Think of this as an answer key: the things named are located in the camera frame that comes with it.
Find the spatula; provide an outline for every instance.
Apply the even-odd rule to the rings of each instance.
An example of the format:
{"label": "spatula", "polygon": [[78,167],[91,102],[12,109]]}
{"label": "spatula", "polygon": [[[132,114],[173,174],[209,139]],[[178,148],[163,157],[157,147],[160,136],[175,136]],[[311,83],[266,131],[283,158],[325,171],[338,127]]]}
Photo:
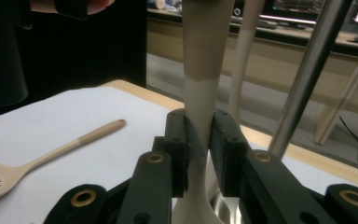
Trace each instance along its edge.
{"label": "spatula", "polygon": [[0,164],[0,197],[9,192],[28,172],[32,171],[37,166],[42,165],[47,161],[51,161],[72,149],[117,131],[122,128],[125,123],[126,120],[124,119],[110,122],[21,166],[12,167]]}

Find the silver pole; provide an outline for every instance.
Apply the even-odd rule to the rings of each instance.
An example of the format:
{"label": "silver pole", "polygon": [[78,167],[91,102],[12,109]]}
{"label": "silver pole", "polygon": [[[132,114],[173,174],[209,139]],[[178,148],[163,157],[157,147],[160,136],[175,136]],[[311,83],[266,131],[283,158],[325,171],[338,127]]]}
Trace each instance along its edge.
{"label": "silver pole", "polygon": [[283,108],[278,129],[268,151],[283,157],[296,126],[304,112],[324,63],[333,47],[339,29],[351,7],[348,0],[325,1],[317,25],[312,33],[304,58],[298,69],[293,88]]}

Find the desk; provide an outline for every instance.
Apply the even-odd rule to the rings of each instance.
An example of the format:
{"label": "desk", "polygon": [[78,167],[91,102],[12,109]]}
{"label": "desk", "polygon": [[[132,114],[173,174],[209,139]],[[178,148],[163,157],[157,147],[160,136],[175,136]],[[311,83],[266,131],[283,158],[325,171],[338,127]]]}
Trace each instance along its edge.
{"label": "desk", "polygon": [[[68,91],[0,116],[0,162],[7,165],[23,164],[108,120],[128,121],[119,132],[72,151],[24,177],[16,188],[0,198],[0,224],[42,223],[67,190],[85,183],[111,189],[126,180],[137,158],[151,150],[154,136],[164,134],[168,112],[184,106],[122,80],[103,86]],[[266,147],[269,143],[269,136],[246,127],[241,129],[251,144]],[[2,144],[10,144],[11,148],[2,148]],[[311,184],[328,182],[326,178],[334,175],[336,181],[342,179],[358,186],[358,170],[348,165],[292,145],[286,156],[292,164],[300,164],[298,170],[306,172],[311,166],[321,170],[318,175],[307,173]]]}
{"label": "desk", "polygon": [[[178,15],[150,11],[147,24],[147,52],[183,62],[183,30]],[[234,68],[238,24],[228,34],[222,74]],[[276,91],[289,92],[305,52],[311,32],[257,28],[243,80]],[[358,44],[348,42],[354,35],[341,33],[319,77],[311,100],[321,109],[315,142],[323,144],[343,109],[358,113]]]}

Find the gray floor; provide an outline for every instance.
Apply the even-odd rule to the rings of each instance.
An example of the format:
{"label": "gray floor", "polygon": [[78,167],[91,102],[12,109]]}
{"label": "gray floor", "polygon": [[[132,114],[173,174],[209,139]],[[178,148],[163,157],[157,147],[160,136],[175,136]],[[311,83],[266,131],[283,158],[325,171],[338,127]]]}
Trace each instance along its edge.
{"label": "gray floor", "polygon": [[[221,76],[216,106],[227,110],[230,78]],[[177,100],[183,99],[183,65],[154,55],[147,56],[147,86]],[[252,83],[243,83],[241,120],[246,126],[260,132],[273,134],[286,100],[287,94]],[[309,101],[299,122],[292,143],[323,154],[338,161],[358,167],[358,142],[337,121],[325,145],[313,141],[315,120],[320,104]],[[358,136],[358,114],[343,111],[341,117],[353,133]]]}

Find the spoon handle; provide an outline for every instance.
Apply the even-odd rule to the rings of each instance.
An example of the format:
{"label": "spoon handle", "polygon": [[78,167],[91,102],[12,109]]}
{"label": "spoon handle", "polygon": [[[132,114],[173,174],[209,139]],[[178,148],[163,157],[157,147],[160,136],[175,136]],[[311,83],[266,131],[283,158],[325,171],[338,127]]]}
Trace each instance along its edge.
{"label": "spoon handle", "polygon": [[33,170],[35,167],[37,167],[47,161],[50,161],[56,157],[59,157],[62,154],[66,153],[72,149],[83,146],[91,141],[94,141],[94,140],[104,137],[110,133],[115,132],[115,131],[121,129],[122,127],[124,127],[125,124],[126,124],[126,120],[124,120],[124,119],[118,119],[118,120],[115,120],[108,124],[105,124],[104,126],[98,128],[94,131],[91,131],[90,133],[86,133],[85,135],[82,135],[82,136],[78,137],[77,139],[75,139],[63,146],[58,147],[58,148],[50,151],[49,153],[22,165],[22,167],[26,170],[26,172],[29,172],[29,171]]}

